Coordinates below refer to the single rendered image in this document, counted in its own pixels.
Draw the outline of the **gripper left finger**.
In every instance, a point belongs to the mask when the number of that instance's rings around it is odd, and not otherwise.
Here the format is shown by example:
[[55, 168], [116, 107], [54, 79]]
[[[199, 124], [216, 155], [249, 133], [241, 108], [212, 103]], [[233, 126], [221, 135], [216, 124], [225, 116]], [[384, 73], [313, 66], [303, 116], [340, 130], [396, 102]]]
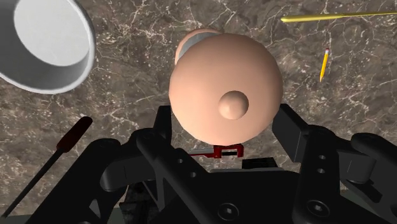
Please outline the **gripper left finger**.
[[93, 141], [26, 224], [107, 224], [127, 187], [148, 180], [157, 185], [160, 224], [217, 224], [216, 204], [199, 187], [209, 174], [171, 146], [171, 132], [171, 109], [161, 106], [154, 126], [134, 131], [127, 143]]

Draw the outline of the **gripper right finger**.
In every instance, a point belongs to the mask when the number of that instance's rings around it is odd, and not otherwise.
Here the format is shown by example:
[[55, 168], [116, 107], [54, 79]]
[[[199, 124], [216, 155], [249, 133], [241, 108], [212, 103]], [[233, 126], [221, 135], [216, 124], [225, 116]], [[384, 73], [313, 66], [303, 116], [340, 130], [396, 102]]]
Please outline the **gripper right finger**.
[[371, 133], [350, 140], [281, 104], [272, 132], [301, 165], [294, 224], [397, 224], [397, 146]]

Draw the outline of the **small red tool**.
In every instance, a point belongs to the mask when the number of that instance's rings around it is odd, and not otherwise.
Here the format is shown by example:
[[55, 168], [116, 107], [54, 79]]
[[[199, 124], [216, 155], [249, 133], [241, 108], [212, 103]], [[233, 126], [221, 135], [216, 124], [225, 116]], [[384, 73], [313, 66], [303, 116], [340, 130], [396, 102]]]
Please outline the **small red tool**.
[[244, 146], [242, 144], [234, 144], [230, 146], [214, 145], [212, 148], [192, 149], [188, 151], [191, 156], [205, 156], [207, 158], [222, 158], [223, 156], [244, 156]]

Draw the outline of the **peach round lidded jar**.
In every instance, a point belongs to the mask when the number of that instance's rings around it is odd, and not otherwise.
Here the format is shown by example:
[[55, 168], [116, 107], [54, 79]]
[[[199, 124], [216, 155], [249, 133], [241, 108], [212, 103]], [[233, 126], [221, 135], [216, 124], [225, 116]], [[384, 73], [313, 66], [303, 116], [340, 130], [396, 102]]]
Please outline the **peach round lidded jar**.
[[171, 108], [200, 141], [228, 146], [256, 137], [274, 119], [282, 95], [276, 60], [252, 38], [196, 29], [177, 47]]

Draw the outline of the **short yellow pencil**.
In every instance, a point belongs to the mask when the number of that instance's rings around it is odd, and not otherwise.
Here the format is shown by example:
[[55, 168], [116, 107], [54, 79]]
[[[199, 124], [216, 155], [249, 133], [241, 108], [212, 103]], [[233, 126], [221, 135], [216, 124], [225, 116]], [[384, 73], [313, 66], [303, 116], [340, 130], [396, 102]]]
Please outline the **short yellow pencil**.
[[328, 61], [328, 56], [329, 56], [329, 52], [330, 49], [326, 48], [325, 52], [324, 52], [324, 58], [323, 58], [323, 63], [321, 66], [321, 72], [319, 75], [319, 81], [322, 82], [323, 78], [324, 78], [324, 74], [325, 74], [325, 69], [326, 69], [326, 65], [327, 65], [327, 61]]

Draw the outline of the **long yellow stick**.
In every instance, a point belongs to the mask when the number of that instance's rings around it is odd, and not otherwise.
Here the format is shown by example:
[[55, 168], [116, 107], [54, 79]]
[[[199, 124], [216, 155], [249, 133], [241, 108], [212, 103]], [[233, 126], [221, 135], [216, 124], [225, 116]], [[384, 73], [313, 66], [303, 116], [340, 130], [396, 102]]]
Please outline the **long yellow stick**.
[[282, 17], [281, 21], [284, 23], [310, 22], [310, 21], [318, 21], [318, 20], [333, 20], [344, 17], [364, 17], [364, 16], [374, 16], [374, 15], [397, 15], [397, 11], [337, 13], [337, 14], [318, 14], [318, 15], [291, 15], [291, 16]]

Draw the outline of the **white cylindrical cup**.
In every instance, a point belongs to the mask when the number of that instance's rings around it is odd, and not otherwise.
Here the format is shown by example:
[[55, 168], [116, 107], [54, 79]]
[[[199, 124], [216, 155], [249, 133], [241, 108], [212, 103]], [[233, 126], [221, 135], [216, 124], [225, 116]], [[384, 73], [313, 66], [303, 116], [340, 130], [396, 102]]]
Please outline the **white cylindrical cup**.
[[0, 78], [59, 94], [82, 84], [94, 60], [94, 27], [77, 0], [0, 0]]

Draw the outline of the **dark red handled tool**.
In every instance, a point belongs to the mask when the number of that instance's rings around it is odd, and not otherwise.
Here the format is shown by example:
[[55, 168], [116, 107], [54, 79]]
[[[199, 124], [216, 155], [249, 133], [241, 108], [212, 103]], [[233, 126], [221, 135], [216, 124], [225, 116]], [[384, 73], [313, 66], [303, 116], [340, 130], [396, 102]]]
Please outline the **dark red handled tool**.
[[27, 186], [21, 191], [16, 199], [8, 206], [5, 212], [0, 216], [0, 220], [5, 220], [8, 215], [16, 208], [21, 200], [31, 191], [36, 183], [48, 172], [51, 166], [60, 158], [63, 153], [69, 152], [76, 143], [81, 139], [84, 133], [91, 126], [93, 120], [89, 116], [80, 118], [72, 128], [61, 138], [56, 145], [54, 154], [40, 168], [37, 174], [29, 181]]

